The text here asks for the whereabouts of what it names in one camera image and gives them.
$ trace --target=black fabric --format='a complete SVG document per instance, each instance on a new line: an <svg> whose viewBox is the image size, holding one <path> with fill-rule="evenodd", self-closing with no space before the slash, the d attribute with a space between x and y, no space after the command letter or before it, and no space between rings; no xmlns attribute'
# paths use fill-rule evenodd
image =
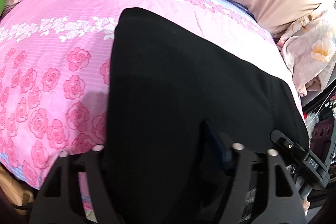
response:
<svg viewBox="0 0 336 224"><path fill-rule="evenodd" d="M256 152L275 129L309 146L283 80L140 8L115 29L107 119L108 188L126 224L189 223L218 201L228 178L211 157L200 170L204 119Z"/></svg>

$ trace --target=black plastic part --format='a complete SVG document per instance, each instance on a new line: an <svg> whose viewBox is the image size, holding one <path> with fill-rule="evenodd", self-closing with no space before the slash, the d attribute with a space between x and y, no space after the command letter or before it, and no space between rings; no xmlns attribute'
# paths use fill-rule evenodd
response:
<svg viewBox="0 0 336 224"><path fill-rule="evenodd" d="M238 157L238 165L231 193L219 224L239 223L246 194L250 190L253 166L260 164L261 156L247 149L235 150L234 155ZM264 172L268 181L262 187L257 188L257 195L258 192L265 191L267 205L263 212L259 215L252 213L252 218L244 223L306 224L301 198L281 156L267 155Z"/></svg>
<svg viewBox="0 0 336 224"><path fill-rule="evenodd" d="M94 223L85 217L78 173L86 172L93 210L99 224L119 224L100 171L103 151L59 157L37 195L30 224Z"/></svg>
<svg viewBox="0 0 336 224"><path fill-rule="evenodd" d="M325 189L329 182L330 175L328 174L328 169L330 167L336 145L335 128L333 133L329 135L329 147L326 148L325 142L323 143L323 149L324 151L327 151L324 162L322 162L311 150L304 150L298 144L293 143L279 130L274 130L270 135L273 143L275 143L284 153L289 155L296 162L299 170L299 176L304 179L304 183L299 189L299 193L302 198L307 196L312 189Z"/></svg>

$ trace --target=metal screw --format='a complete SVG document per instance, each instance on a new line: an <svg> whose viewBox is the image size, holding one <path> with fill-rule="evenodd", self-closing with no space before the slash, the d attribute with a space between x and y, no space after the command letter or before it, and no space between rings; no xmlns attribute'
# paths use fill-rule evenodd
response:
<svg viewBox="0 0 336 224"><path fill-rule="evenodd" d="M68 152L68 151L62 151L62 152L59 154L59 157L60 157L60 158L65 158L65 157L67 157L67 156L69 156L69 152Z"/></svg>
<svg viewBox="0 0 336 224"><path fill-rule="evenodd" d="M245 148L244 145L242 145L241 143L234 143L232 147L235 150L243 150Z"/></svg>
<svg viewBox="0 0 336 224"><path fill-rule="evenodd" d="M94 147L92 147L92 150L95 152L102 151L104 149L104 146L102 144L97 144Z"/></svg>
<svg viewBox="0 0 336 224"><path fill-rule="evenodd" d="M269 155L273 156L273 157L279 155L279 152L276 151L275 149L269 149L269 150L267 150L267 153L268 153Z"/></svg>

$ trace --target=floral blanket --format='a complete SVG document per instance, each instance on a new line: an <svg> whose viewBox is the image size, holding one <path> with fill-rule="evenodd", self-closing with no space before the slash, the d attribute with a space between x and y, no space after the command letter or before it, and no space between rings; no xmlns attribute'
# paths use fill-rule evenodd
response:
<svg viewBox="0 0 336 224"><path fill-rule="evenodd" d="M23 0L0 22L0 160L32 187L41 187L61 151L104 142L114 29L129 7L157 13L283 79L301 111L271 35L230 1ZM90 209L85 177L80 181Z"/></svg>

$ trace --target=black metal bracket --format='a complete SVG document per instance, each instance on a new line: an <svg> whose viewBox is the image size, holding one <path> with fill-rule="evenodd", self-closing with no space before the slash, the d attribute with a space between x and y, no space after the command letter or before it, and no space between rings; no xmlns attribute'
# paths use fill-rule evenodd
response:
<svg viewBox="0 0 336 224"><path fill-rule="evenodd" d="M287 138L279 130L274 130L270 138L284 153L290 155L297 165L299 176L303 179L299 189L300 196L306 197L312 189L323 190L327 186L330 175L328 170L336 146L336 131L330 135L330 146L327 148L325 162L322 162L313 151L304 150L300 145Z"/></svg>
<svg viewBox="0 0 336 224"><path fill-rule="evenodd" d="M78 173L86 172L95 217L99 224L120 224L100 169L104 151L59 157L37 195L30 224L94 224L85 217Z"/></svg>
<svg viewBox="0 0 336 224"><path fill-rule="evenodd" d="M207 121L203 128L219 169L232 176L231 192L219 224L240 222L253 171L259 174L256 199L252 217L244 223L306 224L299 193L276 150L255 153L242 144L232 144L226 134L216 132Z"/></svg>

